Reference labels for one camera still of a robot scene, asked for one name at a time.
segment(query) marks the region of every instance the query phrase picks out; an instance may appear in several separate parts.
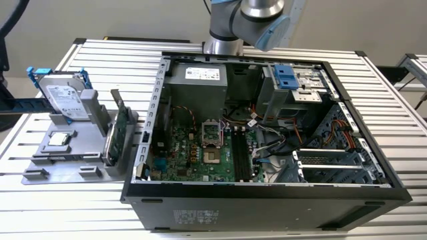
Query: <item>white label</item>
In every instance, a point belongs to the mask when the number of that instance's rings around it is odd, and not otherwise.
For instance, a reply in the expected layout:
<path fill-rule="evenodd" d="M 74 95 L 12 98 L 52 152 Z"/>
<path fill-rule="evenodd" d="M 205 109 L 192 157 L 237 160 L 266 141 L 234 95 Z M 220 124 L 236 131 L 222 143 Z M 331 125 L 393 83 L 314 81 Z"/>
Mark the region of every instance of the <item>white label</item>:
<path fill-rule="evenodd" d="M 188 67 L 185 79 L 220 80 L 220 70 L 217 68 Z"/>
<path fill-rule="evenodd" d="M 173 210 L 174 223 L 177 224 L 216 224 L 218 210 Z"/>
<path fill-rule="evenodd" d="M 252 119 L 254 119 L 257 116 L 258 116 L 258 115 L 257 115 L 254 112 L 250 113 L 250 118 L 252 118 Z"/>
<path fill-rule="evenodd" d="M 82 106 L 77 91 L 70 86 L 48 85 L 45 88 L 65 117 L 73 120 L 88 119 L 88 113 Z"/>
<path fill-rule="evenodd" d="M 249 127 L 253 127 L 253 125 L 257 123 L 257 121 L 254 120 L 254 119 L 252 119 L 248 123 L 246 123 L 246 125 L 249 126 Z"/>

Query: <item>orange wire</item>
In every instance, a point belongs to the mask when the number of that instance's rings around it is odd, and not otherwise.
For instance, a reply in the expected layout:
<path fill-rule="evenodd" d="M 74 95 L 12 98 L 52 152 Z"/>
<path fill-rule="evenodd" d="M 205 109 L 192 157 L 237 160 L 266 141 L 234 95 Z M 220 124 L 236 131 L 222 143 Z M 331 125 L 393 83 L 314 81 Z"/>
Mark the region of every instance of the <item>orange wire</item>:
<path fill-rule="evenodd" d="M 341 124 L 347 125 L 347 123 L 345 123 L 343 120 L 335 119 L 335 120 L 332 121 L 332 124 L 331 124 L 331 134 L 328 135 L 328 138 L 327 138 L 323 146 L 325 146 L 325 145 L 329 143 L 329 141 L 332 140 L 332 136 L 333 136 L 333 132 L 335 132 L 333 123 L 337 123 L 340 127 L 343 126 Z M 355 144 L 353 144 L 353 141 L 352 141 L 352 138 L 351 138 L 349 134 L 343 131 L 343 135 L 344 135 L 344 138 L 345 138 L 345 140 L 347 140 L 347 143 L 348 143 L 349 148 L 353 148 L 353 147 L 355 147 Z"/>
<path fill-rule="evenodd" d="M 296 133 L 296 136 L 297 136 L 298 143 L 301 144 L 302 140 L 301 140 L 301 137 L 300 137 L 298 130 L 296 128 L 296 118 L 293 118 L 293 129 L 294 129 L 294 133 Z"/>
<path fill-rule="evenodd" d="M 337 120 L 337 121 L 339 121 L 339 122 L 341 122 L 345 126 L 348 126 L 348 123 L 347 123 L 344 120 Z M 349 147 L 351 147 L 351 148 L 356 148 L 356 143 L 355 143 L 353 138 L 351 137 L 351 135 L 349 135 L 348 131 L 347 131 L 347 132 L 344 132 L 344 135 L 347 135 L 347 137 L 348 137 L 348 140 L 349 140 L 349 142 L 348 142 Z"/>

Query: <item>aluminum extrusion table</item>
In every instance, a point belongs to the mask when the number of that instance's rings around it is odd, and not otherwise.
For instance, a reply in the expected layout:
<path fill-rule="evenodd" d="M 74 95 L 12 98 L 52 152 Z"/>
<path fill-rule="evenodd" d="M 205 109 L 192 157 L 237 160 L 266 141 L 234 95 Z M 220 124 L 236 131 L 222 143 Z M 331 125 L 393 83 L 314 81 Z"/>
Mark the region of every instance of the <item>aluminum extrusion table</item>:
<path fill-rule="evenodd" d="M 116 104 L 109 89 L 118 89 L 125 105 L 138 112 L 141 132 L 161 51 L 200 52 L 200 44 L 85 40 L 76 42 L 56 70 L 88 71 L 100 103 Z M 349 232 L 288 235 L 292 232 L 149 233 L 130 208 L 118 201 L 122 183 L 21 185 L 45 130 L 48 114 L 24 114 L 0 145 L 0 233 L 24 238 L 292 239 L 345 240 L 427 239 L 427 124 L 377 71 L 369 59 L 353 51 L 276 48 L 244 55 L 328 61 L 352 98 L 368 129 L 399 174 L 413 201 Z M 134 136 L 133 143 L 141 135 Z"/>

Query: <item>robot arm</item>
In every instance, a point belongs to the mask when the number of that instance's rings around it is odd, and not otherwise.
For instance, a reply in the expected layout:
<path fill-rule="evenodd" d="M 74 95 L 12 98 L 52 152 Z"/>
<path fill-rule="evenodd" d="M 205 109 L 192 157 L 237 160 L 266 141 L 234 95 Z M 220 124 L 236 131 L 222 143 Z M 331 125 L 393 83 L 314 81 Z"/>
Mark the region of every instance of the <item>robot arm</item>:
<path fill-rule="evenodd" d="M 266 52 L 280 43 L 289 26 L 284 0 L 212 0 L 209 38 L 202 52 L 241 55 L 242 41 Z"/>

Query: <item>white wall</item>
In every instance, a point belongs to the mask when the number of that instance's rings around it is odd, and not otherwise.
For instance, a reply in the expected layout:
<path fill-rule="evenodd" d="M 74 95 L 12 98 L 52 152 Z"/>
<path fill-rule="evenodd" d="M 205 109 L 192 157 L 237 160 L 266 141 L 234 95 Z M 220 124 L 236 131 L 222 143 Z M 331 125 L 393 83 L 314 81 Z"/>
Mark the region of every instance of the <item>white wall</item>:
<path fill-rule="evenodd" d="M 17 0 L 0 0 L 0 21 Z M 74 38 L 104 36 L 182 39 L 200 43 L 209 32 L 201 0 L 30 0 L 5 42 L 10 71 L 54 68 Z"/>
<path fill-rule="evenodd" d="M 377 65 L 427 54 L 427 0 L 306 0 L 292 48 L 361 50 Z"/>
<path fill-rule="evenodd" d="M 0 0 L 2 23 L 17 0 Z M 427 54 L 427 0 L 306 0 L 293 48 L 363 50 L 376 64 Z M 74 38 L 104 36 L 205 40 L 202 0 L 30 0 L 9 33 L 10 71 L 56 67 Z"/>

